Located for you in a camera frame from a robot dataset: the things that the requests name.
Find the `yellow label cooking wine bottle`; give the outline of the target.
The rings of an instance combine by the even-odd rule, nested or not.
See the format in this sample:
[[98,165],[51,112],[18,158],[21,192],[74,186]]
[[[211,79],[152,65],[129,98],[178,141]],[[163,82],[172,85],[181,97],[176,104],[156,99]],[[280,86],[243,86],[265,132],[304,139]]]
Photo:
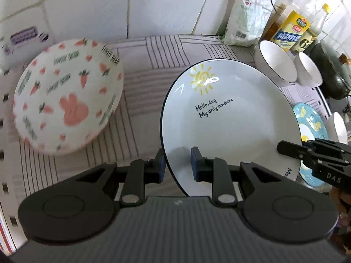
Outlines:
[[317,0],[289,0],[276,21],[277,30],[270,38],[285,52],[301,38],[317,11]]

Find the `black pot with glass lid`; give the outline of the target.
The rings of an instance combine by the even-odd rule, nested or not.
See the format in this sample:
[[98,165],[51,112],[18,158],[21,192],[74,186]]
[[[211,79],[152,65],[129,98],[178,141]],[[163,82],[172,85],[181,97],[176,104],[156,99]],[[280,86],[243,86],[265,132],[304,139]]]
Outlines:
[[321,40],[311,49],[309,57],[322,76],[320,88],[325,98],[341,100],[350,96],[350,65],[345,54],[338,54]]

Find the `white salt bag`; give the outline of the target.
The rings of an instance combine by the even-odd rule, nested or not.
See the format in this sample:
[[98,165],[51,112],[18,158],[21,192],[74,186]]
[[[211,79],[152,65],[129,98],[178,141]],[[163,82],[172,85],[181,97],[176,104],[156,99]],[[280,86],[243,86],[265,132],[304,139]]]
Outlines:
[[271,0],[234,0],[221,41],[247,48],[256,45],[272,11]]

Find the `yellow cap vinegar bottle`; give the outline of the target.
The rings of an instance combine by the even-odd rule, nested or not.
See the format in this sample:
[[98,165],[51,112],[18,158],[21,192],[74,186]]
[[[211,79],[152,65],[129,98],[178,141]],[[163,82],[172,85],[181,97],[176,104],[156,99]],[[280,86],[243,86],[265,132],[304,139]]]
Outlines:
[[313,16],[309,28],[306,30],[306,32],[304,32],[304,34],[302,34],[301,38],[290,49],[293,54],[303,52],[318,37],[330,12],[331,8],[328,4],[324,4],[322,8],[317,11],[315,16]]

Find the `medium white ribbed bowl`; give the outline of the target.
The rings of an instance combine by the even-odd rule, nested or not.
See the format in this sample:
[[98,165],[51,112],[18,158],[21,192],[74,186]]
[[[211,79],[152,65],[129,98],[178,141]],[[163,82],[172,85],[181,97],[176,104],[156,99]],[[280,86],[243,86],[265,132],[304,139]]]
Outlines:
[[323,80],[318,67],[313,60],[303,52],[299,52],[294,65],[297,70],[297,82],[305,87],[319,87]]

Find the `white sun print plate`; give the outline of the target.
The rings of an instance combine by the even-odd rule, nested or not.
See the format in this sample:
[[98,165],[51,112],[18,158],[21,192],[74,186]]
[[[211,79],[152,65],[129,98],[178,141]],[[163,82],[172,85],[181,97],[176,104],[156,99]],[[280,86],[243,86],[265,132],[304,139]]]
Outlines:
[[203,60],[181,73],[164,100],[160,133],[171,174],[191,197],[211,195],[210,184],[193,177],[193,147],[204,157],[254,162],[292,181],[301,166],[276,149],[283,140],[301,143],[287,98],[263,73],[236,60]]

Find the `blue fried egg plate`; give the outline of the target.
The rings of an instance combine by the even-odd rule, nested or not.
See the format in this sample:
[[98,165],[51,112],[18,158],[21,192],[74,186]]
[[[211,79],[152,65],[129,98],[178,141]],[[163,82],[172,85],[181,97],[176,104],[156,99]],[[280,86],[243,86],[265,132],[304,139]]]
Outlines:
[[[299,124],[302,141],[315,140],[315,138],[329,140],[322,118],[312,106],[298,103],[294,105],[293,111]],[[301,162],[299,174],[304,182],[312,188],[319,188],[324,184],[323,181],[312,176],[312,170],[303,162]]]

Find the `large white ribbed bowl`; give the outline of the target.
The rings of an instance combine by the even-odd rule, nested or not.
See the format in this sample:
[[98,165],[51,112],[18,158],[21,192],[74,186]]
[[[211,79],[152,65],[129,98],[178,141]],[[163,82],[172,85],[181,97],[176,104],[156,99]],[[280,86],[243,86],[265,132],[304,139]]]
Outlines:
[[277,44],[263,40],[255,49],[256,68],[278,87],[297,82],[297,70],[288,54]]

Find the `pink rabbit carrot plate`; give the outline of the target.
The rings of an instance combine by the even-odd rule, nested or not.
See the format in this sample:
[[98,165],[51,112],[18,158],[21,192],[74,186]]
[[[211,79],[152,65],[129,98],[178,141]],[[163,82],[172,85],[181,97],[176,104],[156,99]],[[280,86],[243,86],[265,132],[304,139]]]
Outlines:
[[123,87],[121,60],[105,44],[87,38],[54,44],[18,81],[14,125],[20,138],[41,153],[75,152],[106,127]]

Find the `small white ribbed bowl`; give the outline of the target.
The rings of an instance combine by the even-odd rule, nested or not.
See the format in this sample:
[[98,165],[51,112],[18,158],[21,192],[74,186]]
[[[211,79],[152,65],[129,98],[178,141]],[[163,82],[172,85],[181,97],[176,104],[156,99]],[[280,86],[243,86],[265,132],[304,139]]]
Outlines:
[[331,141],[348,144],[347,130],[342,116],[334,112],[326,121],[325,127]]

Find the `blue wall sticker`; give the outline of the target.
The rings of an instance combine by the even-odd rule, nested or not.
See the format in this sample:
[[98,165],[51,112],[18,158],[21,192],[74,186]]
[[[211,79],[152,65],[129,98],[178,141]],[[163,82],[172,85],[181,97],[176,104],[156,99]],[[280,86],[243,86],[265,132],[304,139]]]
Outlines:
[[9,41],[1,46],[6,55],[13,54],[14,50],[28,43],[43,43],[49,39],[49,32],[40,32],[36,26],[31,26],[12,34]]

